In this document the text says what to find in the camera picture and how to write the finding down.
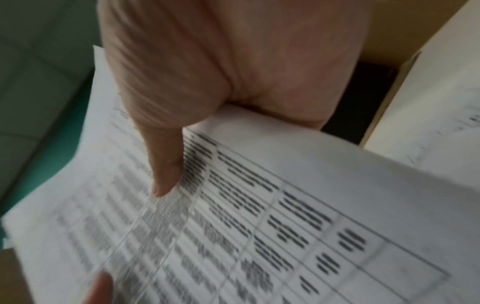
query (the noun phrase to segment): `wrinkled skin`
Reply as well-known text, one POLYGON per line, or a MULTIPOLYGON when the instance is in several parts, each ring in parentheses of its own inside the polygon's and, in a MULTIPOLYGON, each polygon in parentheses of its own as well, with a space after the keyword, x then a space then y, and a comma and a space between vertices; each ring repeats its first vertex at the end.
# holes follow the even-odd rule
POLYGON ((180 179, 182 127, 226 102, 320 129, 370 10, 369 0, 99 0, 107 60, 145 139, 154 195, 180 179))

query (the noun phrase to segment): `gray tile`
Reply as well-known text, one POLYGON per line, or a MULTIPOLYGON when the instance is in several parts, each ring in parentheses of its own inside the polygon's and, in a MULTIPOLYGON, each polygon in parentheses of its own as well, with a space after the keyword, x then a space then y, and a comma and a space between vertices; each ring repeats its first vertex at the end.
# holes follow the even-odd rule
POLYGON ((92 45, 99 42, 96 4, 75 0, 35 52, 46 61, 84 77, 94 67, 92 45))
POLYGON ((0 88, 24 55, 23 50, 0 42, 0 88))
POLYGON ((0 1, 0 35, 24 47, 30 47, 68 1, 0 1))
POLYGON ((79 85, 30 59, 0 97, 0 132, 42 138, 79 85))
POLYGON ((38 141, 0 134, 0 197, 34 152, 38 141))

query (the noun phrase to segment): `human hand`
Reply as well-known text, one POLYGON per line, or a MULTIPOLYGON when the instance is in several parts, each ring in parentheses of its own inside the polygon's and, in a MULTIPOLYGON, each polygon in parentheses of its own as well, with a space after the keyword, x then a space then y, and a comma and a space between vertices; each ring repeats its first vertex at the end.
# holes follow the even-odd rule
POLYGON ((95 279, 84 304, 112 304, 114 281, 107 272, 101 272, 95 279))
POLYGON ((370 10, 370 0, 100 0, 106 57, 144 138, 153 194, 181 177, 182 127, 223 103, 320 129, 370 10))

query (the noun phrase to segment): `teal object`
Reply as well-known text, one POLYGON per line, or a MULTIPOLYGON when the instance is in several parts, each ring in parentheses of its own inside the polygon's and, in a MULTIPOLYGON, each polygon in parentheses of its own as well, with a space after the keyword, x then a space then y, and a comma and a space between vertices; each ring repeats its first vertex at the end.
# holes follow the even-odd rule
MULTIPOLYGON (((74 156, 84 125, 89 105, 93 77, 90 76, 55 128, 45 138, 37 153, 28 164, 19 182, 0 202, 0 216, 59 172, 74 156)), ((3 248, 5 233, 0 229, 0 248, 3 248)))

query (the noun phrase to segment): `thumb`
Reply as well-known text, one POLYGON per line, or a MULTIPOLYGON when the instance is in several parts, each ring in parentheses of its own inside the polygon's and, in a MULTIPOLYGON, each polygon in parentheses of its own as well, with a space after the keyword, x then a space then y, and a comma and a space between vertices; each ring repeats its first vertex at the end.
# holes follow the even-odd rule
POLYGON ((182 129, 138 127, 147 148, 153 174, 152 194, 161 197, 180 181, 184 168, 182 129))
POLYGON ((101 272, 93 283, 84 304, 112 304, 114 281, 107 272, 101 272))

